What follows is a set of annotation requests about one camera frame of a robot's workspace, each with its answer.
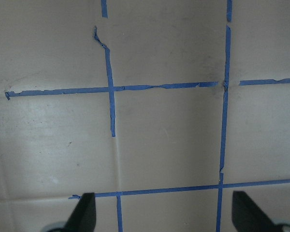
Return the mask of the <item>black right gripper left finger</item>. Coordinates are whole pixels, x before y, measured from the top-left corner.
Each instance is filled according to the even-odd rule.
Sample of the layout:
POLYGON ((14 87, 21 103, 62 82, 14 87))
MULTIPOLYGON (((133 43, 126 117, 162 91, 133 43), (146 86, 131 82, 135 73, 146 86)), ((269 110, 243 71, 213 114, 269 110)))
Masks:
POLYGON ((84 193, 64 226, 51 228, 48 232, 93 232, 96 221, 95 193, 84 193))

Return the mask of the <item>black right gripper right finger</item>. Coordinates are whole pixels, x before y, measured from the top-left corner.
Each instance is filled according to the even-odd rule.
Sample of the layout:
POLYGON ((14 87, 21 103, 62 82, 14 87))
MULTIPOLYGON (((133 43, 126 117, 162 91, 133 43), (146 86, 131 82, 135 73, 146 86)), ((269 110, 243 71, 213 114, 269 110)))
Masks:
POLYGON ((232 223, 238 232, 290 232, 290 224, 275 224, 244 191, 232 193, 232 223))

